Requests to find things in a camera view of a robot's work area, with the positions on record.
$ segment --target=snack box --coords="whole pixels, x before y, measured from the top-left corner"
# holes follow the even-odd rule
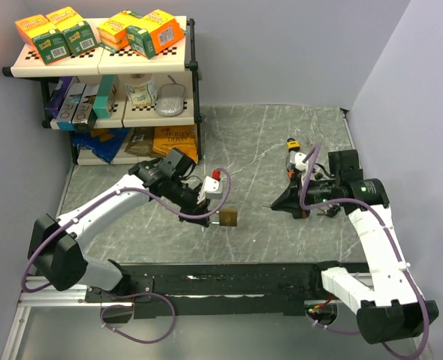
[[[130,47],[148,59],[185,37],[173,15],[155,10],[126,28]]]
[[[153,152],[168,155],[173,148],[178,148],[197,163],[197,125],[155,127]]]
[[[48,65],[70,55],[63,34],[43,15],[15,22],[23,41]]]
[[[62,107],[63,100],[70,88],[71,84],[78,83],[78,78],[76,76],[63,76],[58,80],[55,89],[51,93],[50,100],[44,107],[45,111],[52,117],[55,118],[59,114],[59,108]]]
[[[70,86],[68,93],[66,94],[65,101],[63,101],[62,108],[59,110],[59,114],[55,122],[58,125],[59,130],[72,131],[75,130],[71,119],[77,111],[78,103],[81,101],[81,96],[85,90],[86,84],[82,82],[75,83]]]
[[[90,132],[95,127],[97,117],[93,111],[93,104],[99,87],[99,85],[87,85],[85,87],[77,111],[71,121],[76,131]]]
[[[99,119],[108,119],[111,116],[118,88],[119,78],[117,75],[103,75],[93,104],[93,110]]]
[[[100,35],[100,46],[115,53],[128,45],[126,28],[142,16],[131,10],[124,10],[97,26]]]
[[[98,47],[92,27],[71,6],[49,13],[47,19],[63,34],[73,55]]]

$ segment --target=marble surface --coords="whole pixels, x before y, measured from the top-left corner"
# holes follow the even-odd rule
[[[338,108],[304,106],[204,106],[204,159],[195,174],[225,167],[232,175],[227,207],[238,208],[238,227],[204,229],[180,223],[156,202],[139,207],[99,234],[88,255],[121,263],[240,263],[365,261],[356,233],[343,214],[334,219],[294,220],[267,206],[288,185],[286,139],[304,150],[349,149]],[[115,184],[131,166],[76,166],[62,213],[81,206]]]

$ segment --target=yellow box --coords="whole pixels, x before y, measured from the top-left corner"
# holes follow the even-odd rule
[[[131,48],[148,59],[185,37],[173,15],[155,10],[127,27]]]
[[[49,13],[47,19],[63,34],[73,55],[98,47],[92,27],[71,6]]]
[[[173,148],[179,149],[197,163],[197,125],[155,127],[153,152],[168,155]]]
[[[97,26],[101,46],[112,53],[128,45],[126,28],[141,16],[131,10],[124,10]]]
[[[45,64],[70,55],[62,33],[39,14],[15,22],[23,41],[32,47]]]

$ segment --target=white wall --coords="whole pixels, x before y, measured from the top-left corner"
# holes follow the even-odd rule
[[[429,341],[443,359],[443,1],[411,1],[348,120],[414,276],[438,303]]]
[[[307,104],[350,109],[409,0],[79,0],[84,17],[129,8],[196,22],[204,104]],[[26,0],[32,13],[69,5]]]
[[[56,211],[68,171],[68,139],[41,128],[39,84],[2,76],[22,47],[14,21],[28,15],[22,2],[0,0],[0,357],[33,223]]]

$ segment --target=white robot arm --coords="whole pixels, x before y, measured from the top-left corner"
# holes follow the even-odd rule
[[[425,308],[430,323],[438,316],[438,308],[434,301],[423,298],[407,271],[409,264],[396,238],[383,184],[363,177],[356,150],[329,152],[327,178],[314,181],[311,177],[320,147],[307,156],[295,139],[288,139],[287,144],[290,184],[271,205],[272,210],[307,218],[311,210],[340,204],[357,231],[372,275],[373,285],[368,287],[338,262],[322,262],[315,265],[312,287],[320,296],[333,294],[347,305],[370,344],[418,336],[423,331]],[[309,156],[315,160],[308,166]]]
[[[190,188],[183,181],[194,162],[176,148],[164,159],[144,161],[110,189],[87,204],[52,219],[48,214],[35,222],[28,258],[56,231],[50,244],[34,260],[35,267],[57,289],[75,284],[99,287],[125,294],[130,276],[113,260],[87,256],[85,250],[105,227],[132,209],[151,200],[150,194],[166,197],[181,207],[181,221],[209,226],[208,206],[223,195],[219,172],[207,176],[202,184]]]

